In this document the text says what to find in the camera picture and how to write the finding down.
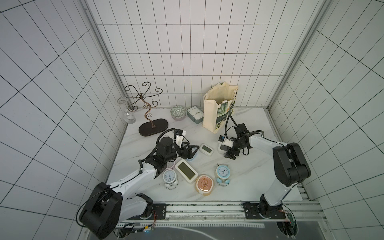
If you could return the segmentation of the floral canvas tote bag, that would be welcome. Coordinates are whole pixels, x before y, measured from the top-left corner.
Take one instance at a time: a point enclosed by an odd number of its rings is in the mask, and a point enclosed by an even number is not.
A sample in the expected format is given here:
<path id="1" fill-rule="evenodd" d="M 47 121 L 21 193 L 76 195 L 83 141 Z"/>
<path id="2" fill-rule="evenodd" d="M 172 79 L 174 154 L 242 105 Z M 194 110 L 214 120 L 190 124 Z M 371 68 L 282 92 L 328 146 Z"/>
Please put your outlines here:
<path id="1" fill-rule="evenodd" d="M 219 83 L 204 95 L 203 127 L 216 134 L 235 106 L 239 86 Z"/>

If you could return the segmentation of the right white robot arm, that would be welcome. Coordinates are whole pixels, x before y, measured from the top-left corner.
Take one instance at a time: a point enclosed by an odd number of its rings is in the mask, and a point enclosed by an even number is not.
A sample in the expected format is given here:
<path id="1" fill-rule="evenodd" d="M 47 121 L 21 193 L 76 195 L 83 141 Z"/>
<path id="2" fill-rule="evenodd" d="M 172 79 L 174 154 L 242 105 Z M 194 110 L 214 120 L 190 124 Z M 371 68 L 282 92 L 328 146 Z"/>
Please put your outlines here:
<path id="1" fill-rule="evenodd" d="M 283 210 L 283 200 L 293 187 L 311 176 L 309 164 L 297 143 L 282 143 L 264 136 L 262 130 L 249 131 L 245 124 L 234 126 L 237 136 L 228 138 L 219 136 L 219 142 L 225 147 L 224 157 L 235 160 L 245 150 L 259 149 L 273 157 L 275 180 L 268 191 L 261 195 L 256 213 L 262 219 L 271 219 Z"/>

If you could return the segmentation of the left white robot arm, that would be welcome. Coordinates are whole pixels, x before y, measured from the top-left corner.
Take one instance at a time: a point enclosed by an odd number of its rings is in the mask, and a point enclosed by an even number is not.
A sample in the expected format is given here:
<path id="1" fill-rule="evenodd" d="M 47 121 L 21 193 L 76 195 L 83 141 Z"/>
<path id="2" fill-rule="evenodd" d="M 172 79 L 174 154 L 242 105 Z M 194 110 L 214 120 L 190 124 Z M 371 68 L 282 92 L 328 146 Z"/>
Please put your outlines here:
<path id="1" fill-rule="evenodd" d="M 160 176 L 169 162 L 177 158 L 192 159 L 199 148 L 189 142 L 178 145 L 170 137 L 157 140 L 149 155 L 139 160 L 138 170 L 114 183 L 101 182 L 95 186 L 89 199 L 77 212 L 77 224 L 103 240 L 122 221 L 138 216 L 150 217 L 153 200 L 138 193 L 138 189 Z"/>

